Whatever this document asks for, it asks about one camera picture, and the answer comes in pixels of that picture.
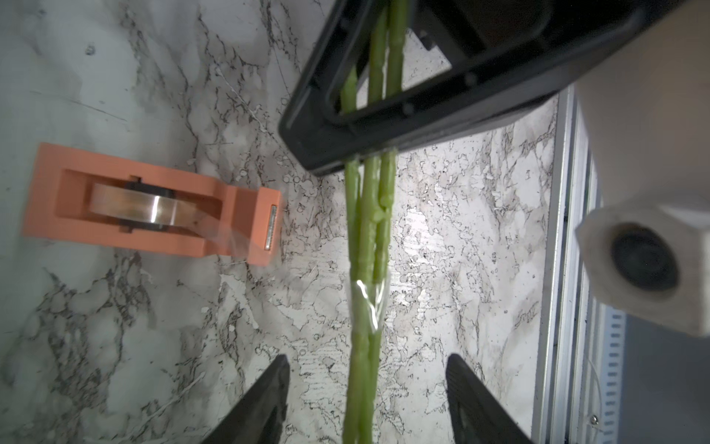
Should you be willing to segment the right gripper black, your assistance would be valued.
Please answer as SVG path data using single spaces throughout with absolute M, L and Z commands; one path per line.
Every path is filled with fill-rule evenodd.
M 685 2 L 575 90 L 604 205 L 708 210 L 708 2 Z

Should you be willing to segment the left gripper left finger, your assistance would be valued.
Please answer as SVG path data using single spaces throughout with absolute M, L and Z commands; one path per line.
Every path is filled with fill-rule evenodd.
M 246 391 L 203 444 L 279 444 L 288 412 L 290 363 L 284 354 Z

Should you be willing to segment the pink flower bouquet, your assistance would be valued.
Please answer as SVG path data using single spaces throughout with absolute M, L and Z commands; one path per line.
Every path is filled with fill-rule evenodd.
M 404 44 L 410 4 L 391 1 L 371 33 L 368 105 L 402 91 Z M 349 279 L 379 283 L 388 277 L 397 152 L 394 149 L 345 164 Z M 351 358 L 342 440 L 373 442 L 373 418 L 383 329 L 356 334 L 351 324 Z

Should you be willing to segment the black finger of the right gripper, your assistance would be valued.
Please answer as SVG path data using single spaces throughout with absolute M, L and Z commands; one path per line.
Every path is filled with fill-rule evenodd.
M 505 126 L 619 51 L 675 1 L 414 1 L 406 24 L 449 69 L 362 110 L 343 113 L 350 72 L 364 74 L 383 1 L 334 3 L 279 123 L 312 174 L 353 157 L 401 152 Z

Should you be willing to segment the clear tape piece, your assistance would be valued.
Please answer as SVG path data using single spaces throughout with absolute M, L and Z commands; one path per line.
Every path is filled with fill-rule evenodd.
M 349 310 L 352 330 L 356 334 L 373 334 L 384 326 L 390 296 L 390 279 L 379 283 L 354 280 L 349 283 Z

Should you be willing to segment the orange tape dispenser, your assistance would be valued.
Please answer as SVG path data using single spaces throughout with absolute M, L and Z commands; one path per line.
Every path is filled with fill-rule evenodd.
M 165 255 L 228 255 L 268 266 L 280 192 L 55 144 L 41 144 L 22 232 Z

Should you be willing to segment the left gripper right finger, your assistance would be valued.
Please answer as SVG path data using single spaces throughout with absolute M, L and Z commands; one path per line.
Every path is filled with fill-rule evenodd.
M 481 379 L 456 353 L 447 359 L 446 382 L 456 444 L 532 443 Z

